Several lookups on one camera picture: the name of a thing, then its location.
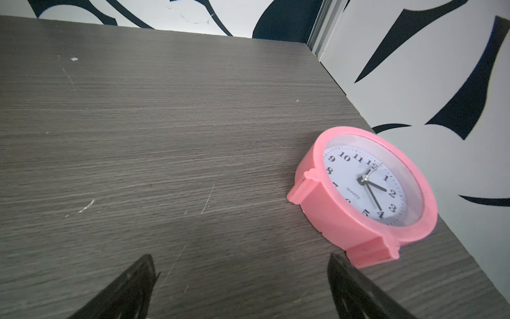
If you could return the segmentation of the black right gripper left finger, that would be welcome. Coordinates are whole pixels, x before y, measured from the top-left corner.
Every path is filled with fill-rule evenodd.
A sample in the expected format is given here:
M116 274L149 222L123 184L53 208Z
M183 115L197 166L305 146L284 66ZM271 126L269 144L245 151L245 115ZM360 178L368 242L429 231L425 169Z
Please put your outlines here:
M70 317L146 318L159 278L150 254L142 255L119 277Z

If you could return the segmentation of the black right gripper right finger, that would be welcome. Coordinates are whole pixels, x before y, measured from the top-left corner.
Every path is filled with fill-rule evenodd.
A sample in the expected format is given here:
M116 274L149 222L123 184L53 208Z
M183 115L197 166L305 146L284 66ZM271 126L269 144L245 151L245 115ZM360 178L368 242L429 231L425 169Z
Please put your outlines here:
M414 318L342 255L330 255L328 282L340 318Z

